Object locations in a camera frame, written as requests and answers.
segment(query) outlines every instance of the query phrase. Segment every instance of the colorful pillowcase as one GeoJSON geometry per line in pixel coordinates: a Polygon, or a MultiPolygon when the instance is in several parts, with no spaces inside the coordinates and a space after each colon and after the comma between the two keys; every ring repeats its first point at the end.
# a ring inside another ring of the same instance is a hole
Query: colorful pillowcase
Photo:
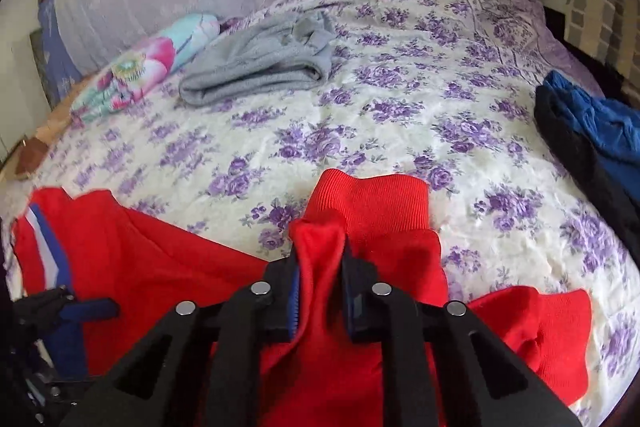
{"type": "Polygon", "coordinates": [[[91,79],[71,106],[72,119],[88,123],[135,104],[219,34],[215,16],[190,14],[143,39],[91,79]]]}

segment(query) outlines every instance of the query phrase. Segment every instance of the black clamp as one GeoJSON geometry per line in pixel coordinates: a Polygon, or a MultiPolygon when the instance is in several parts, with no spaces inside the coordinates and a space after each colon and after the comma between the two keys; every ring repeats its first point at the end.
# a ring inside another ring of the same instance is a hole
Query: black clamp
{"type": "Polygon", "coordinates": [[[578,418],[464,303],[439,308],[380,282],[375,265],[342,256],[346,328],[382,343],[385,427],[438,427],[425,344],[449,427],[580,427],[578,418]]]}
{"type": "MultiPolygon", "coordinates": [[[[464,303],[439,308],[416,302],[381,282],[375,265],[354,258],[348,245],[341,280],[352,341],[382,344],[385,427],[440,424],[425,343],[449,427],[580,427],[464,303]]],[[[262,281],[227,302],[205,308],[179,303],[91,386],[62,427],[191,427],[203,403],[207,427],[254,427],[260,348],[295,335],[300,283],[293,249],[268,264],[262,281]]]]}
{"type": "Polygon", "coordinates": [[[40,357],[36,341],[55,334],[65,323],[109,319],[118,312],[111,299],[79,301],[65,286],[11,303],[8,327],[2,331],[8,352],[0,357],[0,380],[8,384],[4,388],[12,397],[10,415],[19,417],[20,425],[58,425],[92,384],[60,380],[40,357]]]}
{"type": "Polygon", "coordinates": [[[62,427],[193,427],[203,400],[204,425],[255,426],[260,348],[295,335],[299,289],[292,251],[224,303],[179,303],[91,386],[62,427]]]}

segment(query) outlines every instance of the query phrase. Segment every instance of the black cloth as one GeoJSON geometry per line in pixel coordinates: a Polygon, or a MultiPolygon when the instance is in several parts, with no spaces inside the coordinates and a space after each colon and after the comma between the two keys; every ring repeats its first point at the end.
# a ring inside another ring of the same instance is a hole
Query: black cloth
{"type": "Polygon", "coordinates": [[[591,141],[559,116],[556,100],[549,87],[536,88],[534,117],[540,134],[640,267],[640,207],[602,167],[591,141]]]}

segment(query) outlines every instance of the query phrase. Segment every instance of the folded gray cloth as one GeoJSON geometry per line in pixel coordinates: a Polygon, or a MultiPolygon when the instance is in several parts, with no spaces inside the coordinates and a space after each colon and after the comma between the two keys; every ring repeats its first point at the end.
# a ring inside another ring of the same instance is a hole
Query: folded gray cloth
{"type": "Polygon", "coordinates": [[[203,50],[180,81],[192,105],[277,89],[311,89],[331,70],[334,29],[323,11],[285,13],[221,37],[203,50]]]}

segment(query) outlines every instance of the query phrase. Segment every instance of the white bedsheet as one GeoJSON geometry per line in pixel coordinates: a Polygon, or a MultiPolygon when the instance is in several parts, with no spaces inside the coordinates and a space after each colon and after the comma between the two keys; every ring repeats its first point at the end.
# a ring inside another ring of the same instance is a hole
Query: white bedsheet
{"type": "MultiPolygon", "coordinates": [[[[598,425],[640,365],[640,274],[532,119],[553,67],[599,92],[593,79],[553,40],[537,0],[281,0],[241,25],[318,7],[337,23],[329,84],[194,109],[177,98],[179,73],[137,107],[69,130],[31,183],[110,188],[271,260],[289,249],[287,223],[323,169],[418,176],[452,298],[514,284],[590,293],[590,386],[574,410],[598,425]]],[[[29,187],[10,187],[5,218],[29,187]]]]}

